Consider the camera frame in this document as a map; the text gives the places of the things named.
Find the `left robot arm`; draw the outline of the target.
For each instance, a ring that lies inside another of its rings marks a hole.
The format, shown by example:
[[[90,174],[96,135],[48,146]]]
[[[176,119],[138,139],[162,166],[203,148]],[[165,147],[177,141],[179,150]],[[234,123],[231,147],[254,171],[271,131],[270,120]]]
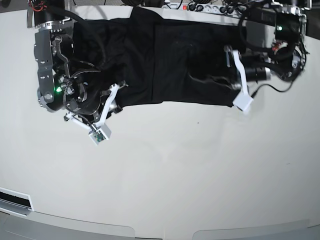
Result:
[[[238,30],[242,43],[259,60],[253,60],[254,68],[268,68],[284,82],[294,82],[303,72],[307,61],[305,36],[306,11],[312,9],[311,0],[254,0],[242,11]],[[270,47],[258,46],[244,36],[244,21],[274,27],[274,39]]]

